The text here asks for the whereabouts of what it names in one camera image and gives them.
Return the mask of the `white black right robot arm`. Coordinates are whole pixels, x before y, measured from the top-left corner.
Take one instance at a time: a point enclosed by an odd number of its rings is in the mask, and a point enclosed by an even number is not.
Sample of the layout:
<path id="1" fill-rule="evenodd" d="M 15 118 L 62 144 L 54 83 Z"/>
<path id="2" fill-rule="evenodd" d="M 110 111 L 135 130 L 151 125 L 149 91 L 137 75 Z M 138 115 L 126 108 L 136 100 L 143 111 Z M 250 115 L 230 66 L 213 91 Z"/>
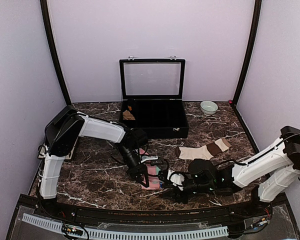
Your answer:
<path id="1" fill-rule="evenodd" d="M 194 159 L 187 172 L 161 170 L 158 178 L 169 187 L 163 197 L 188 203 L 190 195 L 231 196 L 253 181 L 271 176 L 253 190 L 254 199 L 245 205 L 245 213 L 256 217 L 296 179 L 300 178 L 300 129 L 285 126 L 271 145 L 243 162 L 218 169 L 209 160 Z"/>

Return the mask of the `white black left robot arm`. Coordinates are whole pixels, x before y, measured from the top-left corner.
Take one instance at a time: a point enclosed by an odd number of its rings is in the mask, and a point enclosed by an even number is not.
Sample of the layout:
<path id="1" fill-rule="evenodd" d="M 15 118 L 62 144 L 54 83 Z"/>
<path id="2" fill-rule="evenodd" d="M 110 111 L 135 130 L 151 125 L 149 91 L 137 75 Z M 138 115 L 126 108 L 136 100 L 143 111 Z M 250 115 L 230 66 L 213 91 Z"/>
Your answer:
<path id="1" fill-rule="evenodd" d="M 38 192 L 44 200 L 40 208 L 50 218 L 57 218 L 61 213 L 60 206 L 52 199 L 57 196 L 63 163 L 76 144 L 87 139 L 112 143 L 128 167 L 127 174 L 145 188 L 150 185 L 140 152 L 140 148 L 148 144 L 147 134 L 142 129 L 92 117 L 67 105 L 46 125 L 43 143 L 38 147 L 38 156 L 43 159 Z"/>

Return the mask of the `pink patterned sock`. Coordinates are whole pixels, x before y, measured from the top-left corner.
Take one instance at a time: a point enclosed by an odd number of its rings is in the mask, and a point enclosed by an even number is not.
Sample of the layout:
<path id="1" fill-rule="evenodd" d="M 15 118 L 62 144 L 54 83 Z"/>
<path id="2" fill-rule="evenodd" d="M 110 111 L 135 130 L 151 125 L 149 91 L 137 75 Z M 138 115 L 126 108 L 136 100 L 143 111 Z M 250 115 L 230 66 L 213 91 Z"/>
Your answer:
<path id="1" fill-rule="evenodd" d="M 145 165 L 147 167 L 147 172 L 148 172 L 149 187 L 144 187 L 143 185 L 141 185 L 141 189 L 162 190 L 163 182 L 160 181 L 157 176 L 152 176 L 152 175 L 157 175 L 161 169 L 157 165 L 152 166 L 149 161 L 145 161 Z"/>

